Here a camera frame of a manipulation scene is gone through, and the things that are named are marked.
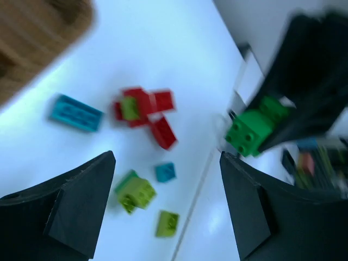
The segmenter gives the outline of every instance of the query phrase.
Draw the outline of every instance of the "teal lego brick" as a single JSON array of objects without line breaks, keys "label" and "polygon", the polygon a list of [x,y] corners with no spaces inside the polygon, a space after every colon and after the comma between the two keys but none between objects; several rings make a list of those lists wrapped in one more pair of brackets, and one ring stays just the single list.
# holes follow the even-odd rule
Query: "teal lego brick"
[{"label": "teal lego brick", "polygon": [[117,194],[118,202],[128,214],[132,214],[136,207],[135,201],[126,194],[125,190],[125,187],[132,178],[138,178],[138,174],[134,170],[130,170],[114,189],[115,193]]},{"label": "teal lego brick", "polygon": [[234,119],[225,139],[247,157],[257,154],[259,145],[273,132],[275,124],[257,110],[249,110]]},{"label": "teal lego brick", "polygon": [[172,237],[175,235],[179,223],[179,215],[161,211],[157,225],[156,237]]},{"label": "teal lego brick", "polygon": [[155,167],[156,177],[159,182],[168,182],[175,178],[175,168],[172,162]]},{"label": "teal lego brick", "polygon": [[300,150],[314,150],[318,147],[318,143],[314,137],[297,140],[296,144]]},{"label": "teal lego brick", "polygon": [[140,119],[136,99],[131,96],[126,96],[121,101],[121,111],[123,118],[127,121],[135,121]]},{"label": "teal lego brick", "polygon": [[277,99],[270,96],[262,98],[259,109],[262,114],[267,116],[274,123],[281,122],[290,113],[290,108],[283,106]]},{"label": "teal lego brick", "polygon": [[54,119],[87,132],[96,132],[103,113],[66,95],[57,99],[50,119]]},{"label": "teal lego brick", "polygon": [[133,177],[117,195],[118,198],[125,196],[129,197],[136,207],[145,209],[156,196],[156,192],[146,179]]}]

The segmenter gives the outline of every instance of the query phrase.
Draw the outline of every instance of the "bin of lego bricks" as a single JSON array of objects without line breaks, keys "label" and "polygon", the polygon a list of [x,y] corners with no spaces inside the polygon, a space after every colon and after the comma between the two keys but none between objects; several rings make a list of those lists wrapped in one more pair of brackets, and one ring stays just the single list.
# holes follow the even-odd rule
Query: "bin of lego bricks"
[{"label": "bin of lego bricks", "polygon": [[0,1],[0,104],[91,25],[90,0]]},{"label": "bin of lego bricks", "polygon": [[318,146],[300,150],[295,185],[302,189],[322,189],[348,194],[348,150],[344,146]]}]

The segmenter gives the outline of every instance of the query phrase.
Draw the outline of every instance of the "lego stud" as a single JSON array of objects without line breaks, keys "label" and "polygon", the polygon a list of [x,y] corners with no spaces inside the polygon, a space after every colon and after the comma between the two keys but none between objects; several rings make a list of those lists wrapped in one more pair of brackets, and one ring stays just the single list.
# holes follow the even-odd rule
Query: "lego stud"
[{"label": "lego stud", "polygon": [[176,218],[175,216],[171,216],[168,220],[168,229],[173,230],[176,227]]},{"label": "lego stud", "polygon": [[234,123],[232,127],[236,131],[238,131],[240,129],[240,125],[238,123]]},{"label": "lego stud", "polygon": [[254,139],[254,135],[252,133],[248,133],[246,136],[245,136],[245,140],[246,141],[252,141]]},{"label": "lego stud", "polygon": [[121,202],[128,214],[131,214],[135,208],[133,200],[129,196],[125,196]]},{"label": "lego stud", "polygon": [[239,147],[238,147],[238,152],[239,152],[239,153],[242,154],[242,153],[244,153],[244,151],[245,151],[245,147],[244,147],[244,146],[239,146]]}]

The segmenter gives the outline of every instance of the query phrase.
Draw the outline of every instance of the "green lego brick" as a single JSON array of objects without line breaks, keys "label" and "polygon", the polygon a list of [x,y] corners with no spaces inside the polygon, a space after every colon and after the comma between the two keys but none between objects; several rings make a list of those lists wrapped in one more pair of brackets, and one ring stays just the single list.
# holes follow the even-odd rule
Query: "green lego brick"
[{"label": "green lego brick", "polygon": [[123,118],[127,121],[135,121],[140,119],[136,99],[131,96],[126,96],[121,101],[121,111]]},{"label": "green lego brick", "polygon": [[283,106],[278,100],[269,96],[262,98],[259,109],[262,114],[275,123],[279,123],[290,113],[290,108]]},{"label": "green lego brick", "polygon": [[167,211],[161,211],[156,237],[172,237],[175,235],[179,222],[179,215]]},{"label": "green lego brick", "polygon": [[115,193],[117,194],[117,200],[118,202],[123,206],[123,208],[126,210],[128,214],[131,214],[135,211],[135,202],[133,199],[126,194],[125,187],[129,183],[129,181],[132,178],[138,178],[138,175],[134,170],[130,170],[123,180],[116,186],[114,189]]},{"label": "green lego brick", "polygon": [[244,157],[257,155],[259,145],[273,132],[275,124],[257,110],[234,119],[225,139]]},{"label": "green lego brick", "polygon": [[252,154],[251,154],[251,156],[253,156],[253,157],[257,157],[257,156],[259,156],[260,155],[260,152],[258,152],[258,151],[254,151]]},{"label": "green lego brick", "polygon": [[145,209],[156,196],[156,192],[149,181],[133,177],[122,189],[121,194],[127,195],[138,208]]},{"label": "green lego brick", "polygon": [[125,185],[130,181],[130,179],[134,177],[139,178],[138,174],[134,170],[130,170],[114,189],[115,193],[116,194],[119,193],[125,187]]}]

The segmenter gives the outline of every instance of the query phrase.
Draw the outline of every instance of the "white table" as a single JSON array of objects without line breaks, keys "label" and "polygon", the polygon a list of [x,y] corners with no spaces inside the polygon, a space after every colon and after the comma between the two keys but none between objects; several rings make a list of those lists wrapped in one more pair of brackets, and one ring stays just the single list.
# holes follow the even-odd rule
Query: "white table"
[{"label": "white table", "polygon": [[[225,114],[242,63],[210,0],[97,0],[96,22],[64,55],[0,109],[0,196],[44,182],[100,153],[116,157],[113,187],[129,169],[158,193],[131,216],[111,193],[94,260],[170,260],[203,169],[216,147],[213,124]],[[115,124],[110,106],[121,88],[170,88],[177,111],[166,117],[179,143],[169,152],[147,128]],[[100,131],[84,133],[47,119],[58,93],[105,112]],[[153,167],[176,166],[156,181]],[[154,236],[161,209],[179,213],[173,238]]]}]

